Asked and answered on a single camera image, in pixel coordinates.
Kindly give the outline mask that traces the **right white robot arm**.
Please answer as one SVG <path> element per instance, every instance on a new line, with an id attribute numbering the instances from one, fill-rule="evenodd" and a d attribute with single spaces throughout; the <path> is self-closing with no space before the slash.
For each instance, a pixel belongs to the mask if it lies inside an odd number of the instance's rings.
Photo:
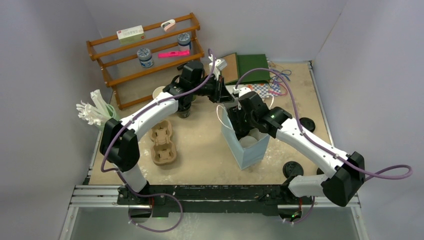
<path id="1" fill-rule="evenodd" d="M 364 184 L 365 159 L 360 153 L 348 154 L 331 146 L 299 125 L 283 108 L 268 108 L 256 92 L 239 93 L 236 99 L 243 126 L 288 144 L 322 171 L 319 175 L 287 177 L 280 191 L 284 202 L 292 204 L 300 197 L 314 196 L 326 197 L 333 204 L 345 207 Z"/>

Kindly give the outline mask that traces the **light blue paper bag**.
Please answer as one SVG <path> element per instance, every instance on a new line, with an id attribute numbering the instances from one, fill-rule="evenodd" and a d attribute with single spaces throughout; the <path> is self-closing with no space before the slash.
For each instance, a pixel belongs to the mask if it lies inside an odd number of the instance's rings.
<path id="1" fill-rule="evenodd" d="M 238 101 L 218 105 L 215 109 L 220 121 L 223 135 L 239 168 L 244 170 L 259 163 L 268 148 L 270 136 L 259 132 L 258 129 L 241 130 L 243 112 L 238 108 Z"/>

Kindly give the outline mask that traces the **white cup lid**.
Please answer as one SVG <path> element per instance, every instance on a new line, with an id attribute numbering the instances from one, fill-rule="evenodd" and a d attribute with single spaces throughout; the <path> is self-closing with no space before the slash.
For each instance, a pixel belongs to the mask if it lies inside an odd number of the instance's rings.
<path id="1" fill-rule="evenodd" d="M 252 129 L 246 136 L 239 140 L 242 148 L 250 148 L 254 146 L 262 138 L 262 134 L 256 129 Z"/>

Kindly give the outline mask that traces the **white cup stack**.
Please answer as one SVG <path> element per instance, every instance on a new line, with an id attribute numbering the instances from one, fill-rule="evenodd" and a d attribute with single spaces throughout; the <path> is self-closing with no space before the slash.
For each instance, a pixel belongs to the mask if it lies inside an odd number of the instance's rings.
<path id="1" fill-rule="evenodd" d="M 164 88 L 165 88 L 165 86 L 157 87 L 152 93 L 152 98 L 153 99 L 157 98 L 159 96 L 159 94 L 163 92 Z"/>

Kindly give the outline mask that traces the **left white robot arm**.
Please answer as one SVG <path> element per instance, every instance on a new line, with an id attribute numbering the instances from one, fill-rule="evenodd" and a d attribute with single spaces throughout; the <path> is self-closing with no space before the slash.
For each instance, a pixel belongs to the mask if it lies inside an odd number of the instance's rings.
<path id="1" fill-rule="evenodd" d="M 226 66 L 222 58 L 213 60 L 209 75 L 205 75 L 200 61 L 190 61 L 150 103 L 126 118 L 110 118 L 105 123 L 99 151 L 103 161 L 111 163 L 112 171 L 131 189 L 129 197 L 136 204 L 142 205 L 149 199 L 149 183 L 138 166 L 140 138 L 166 117 L 189 110 L 193 96 L 206 96 L 217 104 L 234 102 L 221 75 Z"/>

